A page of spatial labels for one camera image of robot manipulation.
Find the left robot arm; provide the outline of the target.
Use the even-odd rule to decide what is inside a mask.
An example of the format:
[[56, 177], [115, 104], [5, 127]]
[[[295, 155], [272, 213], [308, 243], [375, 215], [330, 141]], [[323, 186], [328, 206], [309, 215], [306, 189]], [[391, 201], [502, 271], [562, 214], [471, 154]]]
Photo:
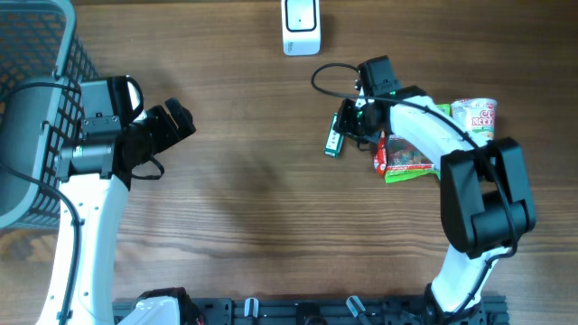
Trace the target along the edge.
[[193, 135], [191, 112], [171, 97], [144, 108], [130, 76], [84, 81], [84, 115], [57, 157], [60, 227], [41, 324], [111, 324], [117, 231], [135, 167]]

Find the red snack packet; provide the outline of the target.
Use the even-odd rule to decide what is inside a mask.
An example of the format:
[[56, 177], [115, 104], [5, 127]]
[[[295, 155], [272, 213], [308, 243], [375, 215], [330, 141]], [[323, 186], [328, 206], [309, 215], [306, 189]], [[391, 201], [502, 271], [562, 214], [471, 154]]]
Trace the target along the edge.
[[380, 133], [373, 163], [376, 173], [384, 178], [387, 172], [387, 134], [384, 131]]

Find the green snack bag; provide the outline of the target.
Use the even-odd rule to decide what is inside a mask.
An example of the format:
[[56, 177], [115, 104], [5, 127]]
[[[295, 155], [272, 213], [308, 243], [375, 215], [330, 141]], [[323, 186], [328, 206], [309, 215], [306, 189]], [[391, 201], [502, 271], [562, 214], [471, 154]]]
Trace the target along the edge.
[[378, 147], [385, 163], [385, 183], [408, 181], [427, 174], [440, 177], [436, 166], [401, 136], [382, 132]]

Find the small green box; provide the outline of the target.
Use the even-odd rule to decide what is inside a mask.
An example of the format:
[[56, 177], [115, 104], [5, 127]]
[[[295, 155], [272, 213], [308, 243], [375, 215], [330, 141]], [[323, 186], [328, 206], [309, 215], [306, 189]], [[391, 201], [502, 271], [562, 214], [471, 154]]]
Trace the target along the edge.
[[341, 148], [344, 136], [334, 130], [337, 123], [338, 114], [335, 113], [330, 123], [330, 128], [326, 137], [323, 153], [332, 158], [338, 159], [340, 157]]

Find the cup noodles container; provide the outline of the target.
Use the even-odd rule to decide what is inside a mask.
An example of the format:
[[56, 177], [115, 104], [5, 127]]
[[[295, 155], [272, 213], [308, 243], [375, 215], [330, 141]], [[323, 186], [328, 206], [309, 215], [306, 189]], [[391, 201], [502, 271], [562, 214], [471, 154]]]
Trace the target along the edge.
[[451, 103], [452, 118], [467, 131], [493, 139], [497, 106], [491, 98], [459, 99]]

